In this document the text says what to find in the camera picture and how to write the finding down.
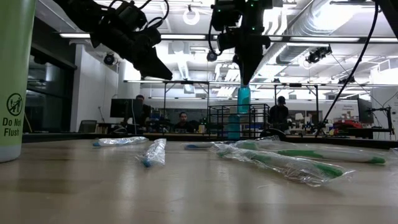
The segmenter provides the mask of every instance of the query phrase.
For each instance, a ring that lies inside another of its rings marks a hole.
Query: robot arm
[[[161,41],[157,28],[165,18],[160,17],[159,22],[148,26],[141,11],[146,4],[138,8],[134,1],[121,1],[121,5],[113,9],[111,6],[120,0],[114,0],[110,7],[93,0],[54,1],[81,30],[90,33],[94,48],[104,44],[131,62],[143,77],[172,79],[172,72],[159,60],[154,47]]]

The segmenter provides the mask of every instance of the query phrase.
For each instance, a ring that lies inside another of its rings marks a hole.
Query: black wire rack
[[[247,113],[238,113],[241,106]],[[267,104],[209,106],[207,131],[219,140],[256,139],[269,127],[268,117]]]

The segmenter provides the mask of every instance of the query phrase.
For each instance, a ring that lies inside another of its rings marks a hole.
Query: blue bottle
[[[251,98],[250,87],[241,85],[241,87],[238,89],[238,105],[244,105],[244,106],[238,106],[239,114],[249,113],[250,98]]]
[[[237,141],[241,137],[241,118],[239,115],[232,114],[228,117],[228,140]]]

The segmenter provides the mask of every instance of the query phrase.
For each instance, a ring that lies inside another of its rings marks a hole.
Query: chair
[[[79,133],[95,133],[96,127],[97,121],[95,120],[80,121]]]

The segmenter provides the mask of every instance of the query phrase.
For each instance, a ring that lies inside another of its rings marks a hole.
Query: glass wall
[[[73,70],[64,70],[30,56],[24,132],[70,130]]]

